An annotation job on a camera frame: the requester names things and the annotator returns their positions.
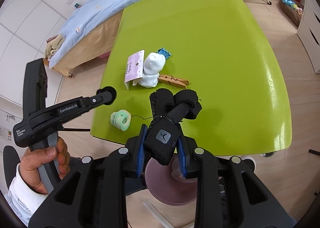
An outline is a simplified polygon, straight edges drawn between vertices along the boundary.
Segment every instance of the gray logo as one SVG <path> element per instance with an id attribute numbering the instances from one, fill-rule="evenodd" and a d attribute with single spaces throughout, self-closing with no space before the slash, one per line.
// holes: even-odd
<path id="1" fill-rule="evenodd" d="M 158 134 L 156 135 L 156 139 L 161 141 L 163 144 L 167 144 L 171 134 L 165 130 L 159 130 Z"/>

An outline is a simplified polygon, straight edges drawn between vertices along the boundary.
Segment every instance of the white sleeve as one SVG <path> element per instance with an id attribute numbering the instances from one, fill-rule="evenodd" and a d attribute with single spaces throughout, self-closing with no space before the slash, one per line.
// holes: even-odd
<path id="1" fill-rule="evenodd" d="M 38 194 L 26 185 L 20 176 L 19 165 L 17 165 L 17 173 L 11 182 L 9 191 L 4 197 L 15 214 L 28 226 L 31 216 L 48 195 Z"/>

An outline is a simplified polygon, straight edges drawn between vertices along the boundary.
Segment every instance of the purple cardboard tag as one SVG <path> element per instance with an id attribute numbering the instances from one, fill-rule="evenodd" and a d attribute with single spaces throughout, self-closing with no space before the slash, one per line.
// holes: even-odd
<path id="1" fill-rule="evenodd" d="M 142 78 L 143 59 L 144 50 L 129 56 L 124 78 L 124 84 L 126 85 L 127 90 L 129 90 L 130 81 L 132 81 L 132 85 L 135 86 Z"/>

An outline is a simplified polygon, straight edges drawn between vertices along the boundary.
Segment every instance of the drawer handle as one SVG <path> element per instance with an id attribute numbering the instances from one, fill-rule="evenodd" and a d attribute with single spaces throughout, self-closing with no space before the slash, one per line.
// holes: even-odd
<path id="1" fill-rule="evenodd" d="M 316 15 L 316 13 L 314 13 L 314 14 L 315 14 L 315 16 L 316 16 L 316 18 L 317 18 L 318 22 L 320 23 L 320 19 L 319 19 L 319 17 Z"/>
<path id="2" fill-rule="evenodd" d="M 315 39 L 316 43 L 319 45 L 319 42 L 317 41 L 317 39 L 316 39 L 315 35 L 313 34 L 313 32 L 311 31 L 311 29 L 309 29 L 309 30 L 310 30 L 310 32 L 311 32 L 311 35 L 312 35 L 313 38 Z"/>

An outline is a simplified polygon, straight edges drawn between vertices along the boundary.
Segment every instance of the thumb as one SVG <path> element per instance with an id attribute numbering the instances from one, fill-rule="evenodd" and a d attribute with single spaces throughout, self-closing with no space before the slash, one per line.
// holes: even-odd
<path id="1" fill-rule="evenodd" d="M 27 164 L 24 167 L 29 171 L 34 170 L 42 164 L 51 162 L 56 156 L 57 150 L 55 147 L 34 150 L 26 155 L 25 162 L 27 162 Z"/>

